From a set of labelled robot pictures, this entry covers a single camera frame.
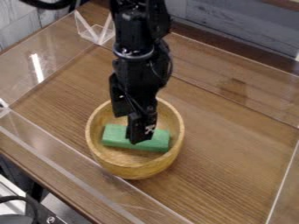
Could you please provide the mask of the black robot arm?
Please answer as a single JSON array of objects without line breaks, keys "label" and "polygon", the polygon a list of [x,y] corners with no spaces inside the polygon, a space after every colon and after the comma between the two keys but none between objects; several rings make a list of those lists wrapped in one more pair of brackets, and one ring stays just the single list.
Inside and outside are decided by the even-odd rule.
[{"label": "black robot arm", "polygon": [[150,140],[158,123],[157,95],[174,71],[165,36],[171,16],[165,0],[110,0],[117,29],[110,75],[114,114],[127,118],[126,138],[133,144]]}]

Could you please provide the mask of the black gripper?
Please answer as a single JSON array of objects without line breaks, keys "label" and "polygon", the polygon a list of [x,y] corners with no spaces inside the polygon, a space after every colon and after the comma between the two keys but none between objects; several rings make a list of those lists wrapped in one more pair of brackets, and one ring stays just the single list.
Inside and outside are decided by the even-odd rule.
[{"label": "black gripper", "polygon": [[157,49],[147,59],[118,51],[114,54],[114,73],[109,78],[113,109],[115,117],[127,116],[126,138],[139,144],[154,137],[155,97],[171,77],[173,57],[167,49]]}]

